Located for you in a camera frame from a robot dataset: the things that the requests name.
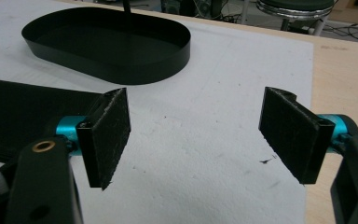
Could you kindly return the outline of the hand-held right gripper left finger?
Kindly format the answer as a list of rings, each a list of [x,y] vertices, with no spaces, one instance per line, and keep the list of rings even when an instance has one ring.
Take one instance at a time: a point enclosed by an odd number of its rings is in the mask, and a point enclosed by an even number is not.
[[[75,144],[83,157],[89,185],[107,189],[131,133],[125,88],[106,93],[72,91],[55,133]]]

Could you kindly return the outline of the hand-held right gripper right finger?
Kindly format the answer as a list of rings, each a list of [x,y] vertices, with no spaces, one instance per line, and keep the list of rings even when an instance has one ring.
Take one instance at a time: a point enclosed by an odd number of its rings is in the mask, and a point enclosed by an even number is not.
[[[325,154],[349,128],[342,115],[316,115],[290,91],[266,87],[259,131],[299,183],[314,184]]]

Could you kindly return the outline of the black wallet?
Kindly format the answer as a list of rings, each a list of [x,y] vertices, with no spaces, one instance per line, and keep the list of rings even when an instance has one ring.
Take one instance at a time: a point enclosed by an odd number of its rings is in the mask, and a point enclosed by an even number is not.
[[[61,118],[85,116],[100,95],[0,80],[0,162],[52,136]]]

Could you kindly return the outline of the black key stand with tray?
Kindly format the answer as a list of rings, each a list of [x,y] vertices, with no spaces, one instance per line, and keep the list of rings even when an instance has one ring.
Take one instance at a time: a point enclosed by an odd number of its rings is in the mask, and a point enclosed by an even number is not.
[[[49,13],[21,31],[46,61],[121,85],[159,82],[190,59],[190,31],[180,22],[101,7]]]

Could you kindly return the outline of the white foam mat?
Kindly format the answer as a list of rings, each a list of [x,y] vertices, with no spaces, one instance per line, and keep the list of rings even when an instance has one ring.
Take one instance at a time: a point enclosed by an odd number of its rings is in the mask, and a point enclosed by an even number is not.
[[[304,224],[306,190],[258,129],[266,87],[311,98],[313,46],[188,24],[178,74],[127,89],[131,136],[107,189],[71,163],[86,224]]]

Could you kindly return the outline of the black round stool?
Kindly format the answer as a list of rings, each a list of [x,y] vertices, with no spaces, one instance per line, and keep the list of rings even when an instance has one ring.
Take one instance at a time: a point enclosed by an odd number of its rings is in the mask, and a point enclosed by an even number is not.
[[[313,35],[319,36],[335,5],[334,0],[256,0],[256,7],[271,16],[282,18],[281,30],[290,21],[315,21]]]

